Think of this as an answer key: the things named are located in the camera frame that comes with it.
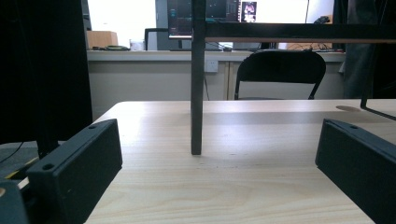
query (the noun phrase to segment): chair backrest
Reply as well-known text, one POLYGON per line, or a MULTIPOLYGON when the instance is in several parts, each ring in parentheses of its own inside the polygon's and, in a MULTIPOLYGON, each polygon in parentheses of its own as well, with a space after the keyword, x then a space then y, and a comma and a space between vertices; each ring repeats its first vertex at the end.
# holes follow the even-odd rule
POLYGON ((241 81, 315 84, 308 99, 314 99, 326 73, 326 63, 313 51, 265 49, 249 55, 238 68, 234 99, 239 100, 241 81))
POLYGON ((149 34, 157 34, 157 50, 181 49, 181 40, 170 40, 168 28, 146 28, 145 29, 145 50, 149 49, 149 34))

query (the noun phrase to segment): black metal bar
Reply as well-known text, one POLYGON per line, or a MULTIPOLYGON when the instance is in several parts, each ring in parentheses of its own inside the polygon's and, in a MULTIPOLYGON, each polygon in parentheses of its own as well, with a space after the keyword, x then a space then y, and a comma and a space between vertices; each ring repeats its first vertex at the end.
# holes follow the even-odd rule
POLYGON ((206 1, 192 0, 191 154, 201 155, 205 64, 206 1))
POLYGON ((396 43, 396 26, 363 24, 290 24, 221 22, 206 24, 206 40, 396 43))
POLYGON ((369 111, 371 113, 377 114, 379 116, 385 117, 387 119, 393 119, 396 120, 396 117, 380 112, 378 110, 372 109, 367 106, 367 101, 371 97, 373 93, 373 80, 374 80, 374 75, 375 75, 375 65, 378 60, 378 55, 380 52, 382 46, 375 45, 375 49, 373 52, 372 60, 371 60, 371 66, 370 66, 370 71, 369 71, 369 76, 367 77, 367 82, 366 82, 366 87, 364 88, 363 94, 361 96, 361 109, 364 109, 366 111, 369 111))

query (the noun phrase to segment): computer monitor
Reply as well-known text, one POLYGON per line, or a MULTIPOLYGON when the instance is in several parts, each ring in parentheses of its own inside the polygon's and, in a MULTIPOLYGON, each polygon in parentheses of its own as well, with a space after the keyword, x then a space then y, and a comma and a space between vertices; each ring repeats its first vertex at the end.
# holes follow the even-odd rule
POLYGON ((308 0, 239 0, 238 21, 305 23, 308 0))
MULTIPOLYGON (((240 0, 206 0, 206 21, 238 21, 240 0)), ((167 0, 169 38, 191 39, 191 0, 167 0)))

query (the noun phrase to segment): black metal leg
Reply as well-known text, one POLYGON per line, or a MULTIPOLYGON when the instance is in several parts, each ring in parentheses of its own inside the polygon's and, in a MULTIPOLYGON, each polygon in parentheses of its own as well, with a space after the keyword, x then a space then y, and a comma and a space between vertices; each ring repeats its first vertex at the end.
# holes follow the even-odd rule
MULTIPOLYGON (((382 5, 379 6, 379 15, 380 15, 379 20, 378 20, 379 24, 383 24, 388 21, 390 8, 393 8, 393 6, 391 6, 389 4, 389 1, 383 1, 382 5)), ((371 65, 370 65, 370 74, 367 77, 366 87, 365 87, 363 95, 361 97, 361 109, 367 110, 371 113, 377 114, 377 115, 385 117, 387 119, 396 120, 396 117, 394 117, 392 115, 389 115, 389 114, 386 114, 386 113, 383 113, 383 112, 380 112, 380 111, 377 111, 377 110, 367 107, 367 100, 373 92, 372 83, 373 83, 374 75, 375 75, 375 66, 377 64, 378 55, 379 55, 382 47, 383 46, 378 45, 378 44, 375 45, 375 49, 374 49, 374 52, 372 55, 372 60, 371 60, 371 65)))
POLYGON ((205 64, 205 1, 192 0, 191 42, 191 154, 201 155, 204 64, 205 64))

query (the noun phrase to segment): desk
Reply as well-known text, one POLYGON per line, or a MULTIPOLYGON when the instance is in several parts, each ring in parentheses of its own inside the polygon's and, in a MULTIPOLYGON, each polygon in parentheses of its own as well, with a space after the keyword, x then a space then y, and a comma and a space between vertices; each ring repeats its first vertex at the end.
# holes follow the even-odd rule
MULTIPOLYGON (((395 122, 359 104, 204 102, 192 156, 190 102, 119 103, 97 121, 118 119, 123 168, 87 223, 373 223, 315 165, 324 118, 396 144, 395 122)), ((394 100, 370 106, 396 114, 394 100)))

